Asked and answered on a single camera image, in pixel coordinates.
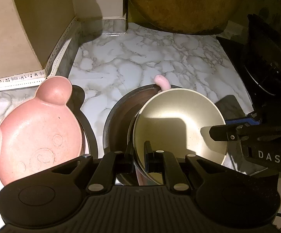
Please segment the cream round bowl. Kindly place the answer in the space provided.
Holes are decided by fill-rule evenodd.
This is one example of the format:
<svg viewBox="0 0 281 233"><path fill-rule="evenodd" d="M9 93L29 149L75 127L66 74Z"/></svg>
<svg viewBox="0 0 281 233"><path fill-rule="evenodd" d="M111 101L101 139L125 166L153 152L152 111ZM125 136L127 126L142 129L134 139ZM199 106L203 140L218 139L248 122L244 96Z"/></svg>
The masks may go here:
<svg viewBox="0 0 281 233"><path fill-rule="evenodd" d="M150 141L153 150L170 151L177 158L196 153L223 164L227 142L212 140L209 130L211 126L224 124L216 105L196 91L174 88L150 98L139 111L132 132L138 182L141 185L163 183L160 173L149 173L145 169L146 141Z"/></svg>

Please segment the pink steel-lined handled bowl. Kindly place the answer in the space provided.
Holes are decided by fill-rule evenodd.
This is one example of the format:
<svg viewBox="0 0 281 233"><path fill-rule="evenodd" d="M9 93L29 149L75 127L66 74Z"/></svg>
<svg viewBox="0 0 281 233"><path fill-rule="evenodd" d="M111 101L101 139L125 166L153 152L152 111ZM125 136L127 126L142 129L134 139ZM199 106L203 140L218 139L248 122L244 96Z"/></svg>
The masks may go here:
<svg viewBox="0 0 281 233"><path fill-rule="evenodd" d="M129 142L132 142L133 145L132 132L136 117L141 108L156 94L174 88L178 87L169 84L165 77L157 75L154 84L137 88L120 99L112 108L106 120L103 133L104 152L125 151ZM133 156L134 165L132 172L122 173L117 177L119 182L125 186L141 186L137 178L135 149ZM184 160L184 158L177 157L176 159L179 164Z"/></svg>

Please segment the pink bear-shaped plate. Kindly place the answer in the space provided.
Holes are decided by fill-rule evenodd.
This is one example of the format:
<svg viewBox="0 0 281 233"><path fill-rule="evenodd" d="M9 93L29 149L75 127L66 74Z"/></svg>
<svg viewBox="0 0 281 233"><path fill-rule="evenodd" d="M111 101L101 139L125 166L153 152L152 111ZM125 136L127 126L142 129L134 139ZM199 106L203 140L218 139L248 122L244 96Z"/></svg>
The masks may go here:
<svg viewBox="0 0 281 233"><path fill-rule="evenodd" d="M83 134L67 106L72 84L62 76L46 79L35 96L0 124L0 181L8 185L78 157Z"/></svg>

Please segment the large white floral plate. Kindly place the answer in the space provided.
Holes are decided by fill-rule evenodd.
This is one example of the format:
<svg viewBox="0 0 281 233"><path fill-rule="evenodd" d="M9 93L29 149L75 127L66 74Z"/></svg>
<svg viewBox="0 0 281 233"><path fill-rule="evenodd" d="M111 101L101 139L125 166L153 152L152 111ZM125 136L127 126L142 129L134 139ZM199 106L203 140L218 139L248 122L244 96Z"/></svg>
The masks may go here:
<svg viewBox="0 0 281 233"><path fill-rule="evenodd" d="M83 138L82 154L91 154L94 159L98 158L98 145L92 127L86 115L81 111L84 104L85 91L77 85L72 85L72 94L67 106L73 112L81 128Z"/></svg>

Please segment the black stove cooktop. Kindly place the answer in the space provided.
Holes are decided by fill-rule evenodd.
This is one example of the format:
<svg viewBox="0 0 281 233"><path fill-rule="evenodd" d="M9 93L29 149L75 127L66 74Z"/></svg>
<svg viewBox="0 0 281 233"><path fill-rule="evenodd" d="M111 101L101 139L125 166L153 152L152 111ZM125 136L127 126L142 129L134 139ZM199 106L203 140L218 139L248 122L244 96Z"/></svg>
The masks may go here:
<svg viewBox="0 0 281 233"><path fill-rule="evenodd" d="M248 16L245 44L218 37L261 123L281 125L281 37L260 16Z"/></svg>

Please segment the round wooden cutting board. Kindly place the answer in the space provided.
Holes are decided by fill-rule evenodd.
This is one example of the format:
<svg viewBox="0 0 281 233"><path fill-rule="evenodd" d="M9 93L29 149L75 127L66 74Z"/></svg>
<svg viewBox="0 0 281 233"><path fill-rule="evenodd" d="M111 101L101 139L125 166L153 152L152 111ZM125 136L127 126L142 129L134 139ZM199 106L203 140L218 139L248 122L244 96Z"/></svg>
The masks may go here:
<svg viewBox="0 0 281 233"><path fill-rule="evenodd" d="M130 0L136 11L161 30L210 34L225 26L242 0Z"/></svg>

